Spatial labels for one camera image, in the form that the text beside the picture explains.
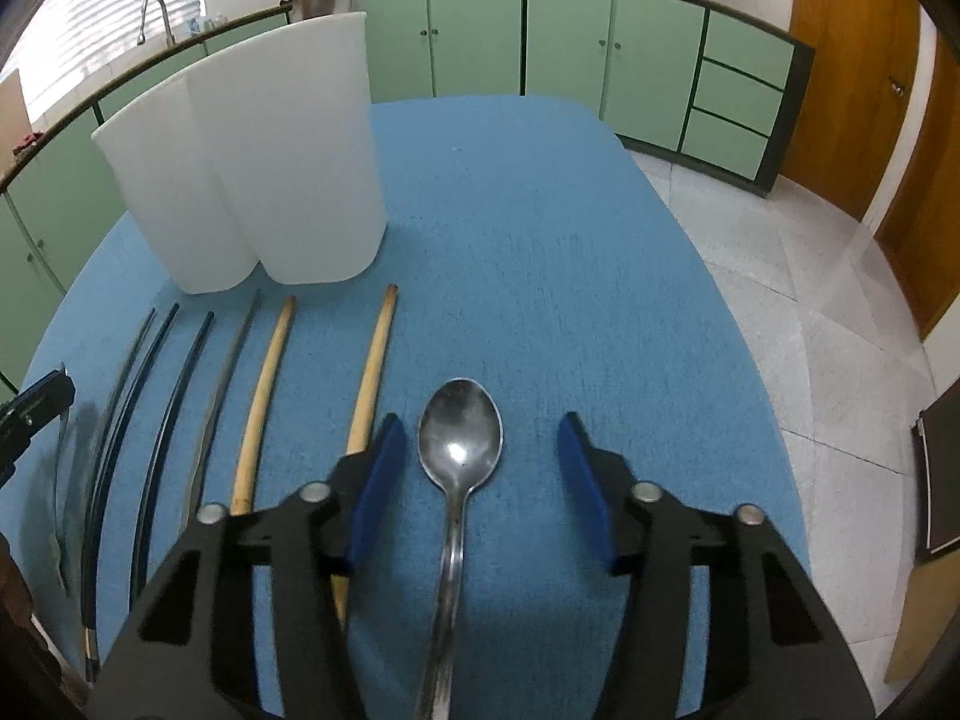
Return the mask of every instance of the spoon handle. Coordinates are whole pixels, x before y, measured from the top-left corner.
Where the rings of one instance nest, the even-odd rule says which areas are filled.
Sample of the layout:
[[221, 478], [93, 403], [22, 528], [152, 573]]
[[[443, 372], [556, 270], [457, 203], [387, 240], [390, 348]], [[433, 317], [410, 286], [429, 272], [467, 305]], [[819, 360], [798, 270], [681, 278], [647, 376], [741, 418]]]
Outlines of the spoon handle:
[[424, 681], [416, 696], [415, 720], [448, 720], [450, 716], [450, 688], [453, 685], [453, 656], [456, 650], [455, 625], [464, 569], [466, 514], [465, 496], [446, 500], [446, 540], [443, 561], [440, 563], [437, 609], [433, 617]]

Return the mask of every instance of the white tiled floor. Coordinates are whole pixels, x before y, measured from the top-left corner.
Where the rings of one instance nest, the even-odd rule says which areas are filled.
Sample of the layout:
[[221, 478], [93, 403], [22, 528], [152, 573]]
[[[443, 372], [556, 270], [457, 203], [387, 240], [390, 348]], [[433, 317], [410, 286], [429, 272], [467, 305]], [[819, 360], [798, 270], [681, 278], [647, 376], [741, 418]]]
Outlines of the white tiled floor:
[[935, 399], [923, 346], [869, 229], [791, 181], [760, 199], [643, 154], [757, 362], [793, 466], [813, 581], [877, 710], [913, 560], [910, 427]]

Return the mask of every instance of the blue gripper pad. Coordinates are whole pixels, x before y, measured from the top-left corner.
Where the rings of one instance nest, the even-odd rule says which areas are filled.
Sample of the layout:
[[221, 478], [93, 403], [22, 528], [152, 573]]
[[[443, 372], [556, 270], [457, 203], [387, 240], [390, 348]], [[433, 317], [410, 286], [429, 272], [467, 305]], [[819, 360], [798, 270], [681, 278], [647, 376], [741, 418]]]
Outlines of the blue gripper pad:
[[397, 483], [407, 456], [407, 434], [397, 415], [389, 413], [384, 418], [376, 440], [368, 451], [376, 452], [376, 456], [367, 483], [353, 507], [350, 522], [352, 537], [347, 562], [353, 571], [360, 567], [373, 547], [390, 491]]
[[590, 466], [589, 453], [592, 450], [580, 418], [574, 412], [567, 413], [557, 430], [560, 473], [590, 552], [603, 562], [607, 571], [611, 571], [616, 562], [613, 513]]

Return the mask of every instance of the white blinds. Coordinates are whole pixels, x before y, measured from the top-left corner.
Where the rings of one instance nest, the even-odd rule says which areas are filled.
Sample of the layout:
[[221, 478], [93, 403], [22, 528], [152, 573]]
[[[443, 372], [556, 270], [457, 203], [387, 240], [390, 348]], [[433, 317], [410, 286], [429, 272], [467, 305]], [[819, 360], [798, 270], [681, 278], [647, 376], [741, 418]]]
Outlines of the white blinds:
[[[200, 0], [165, 0], [171, 25], [200, 15]], [[20, 69], [32, 121], [85, 77], [136, 45], [143, 0], [45, 0], [27, 25], [2, 76]], [[151, 1], [147, 37], [163, 31]]]

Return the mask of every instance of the brown door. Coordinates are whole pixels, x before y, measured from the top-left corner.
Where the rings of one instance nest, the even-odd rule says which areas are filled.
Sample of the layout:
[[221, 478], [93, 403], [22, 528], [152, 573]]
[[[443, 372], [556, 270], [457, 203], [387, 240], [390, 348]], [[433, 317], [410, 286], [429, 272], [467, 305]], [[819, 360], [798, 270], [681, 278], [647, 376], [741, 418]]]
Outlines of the brown door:
[[943, 36], [920, 137], [877, 240], [926, 338], [960, 292], [960, 66]]
[[904, 122], [917, 0], [794, 0], [790, 33], [817, 50], [782, 173], [860, 220]]

